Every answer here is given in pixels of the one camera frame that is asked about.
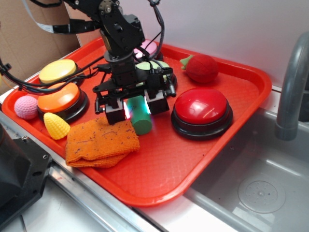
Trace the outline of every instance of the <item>green cylinder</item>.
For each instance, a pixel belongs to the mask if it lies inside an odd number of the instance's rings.
[[[147,134],[151,131],[152,122],[148,107],[143,96],[137,96],[127,100],[131,122],[137,135]]]

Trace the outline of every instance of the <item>screw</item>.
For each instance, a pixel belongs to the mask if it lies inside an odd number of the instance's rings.
[[[110,6],[106,6],[104,10],[105,10],[105,13],[110,13],[112,11]]]

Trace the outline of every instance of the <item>yellow corn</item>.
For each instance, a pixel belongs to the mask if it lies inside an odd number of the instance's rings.
[[[53,113],[45,113],[43,119],[48,133],[55,140],[67,136],[71,129],[65,120]]]

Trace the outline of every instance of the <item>white wall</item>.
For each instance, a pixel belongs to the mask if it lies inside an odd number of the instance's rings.
[[[147,38],[159,32],[147,0],[120,0]],[[308,0],[161,0],[164,42],[257,67],[282,86],[296,40],[309,31]]]

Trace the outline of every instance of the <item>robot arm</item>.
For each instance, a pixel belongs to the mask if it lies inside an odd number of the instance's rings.
[[[134,15],[123,15],[118,0],[63,0],[69,6],[85,13],[92,21],[70,21],[69,31],[63,25],[54,26],[54,31],[62,34],[86,32],[100,29],[107,48],[104,58],[107,64],[98,66],[99,71],[111,74],[111,78],[93,88],[97,99],[95,112],[106,113],[110,124],[125,120],[123,100],[142,95],[147,99],[151,114],[169,110],[166,97],[176,96],[176,77],[172,68],[149,71],[136,67],[134,49],[140,48],[145,41],[141,23]]]

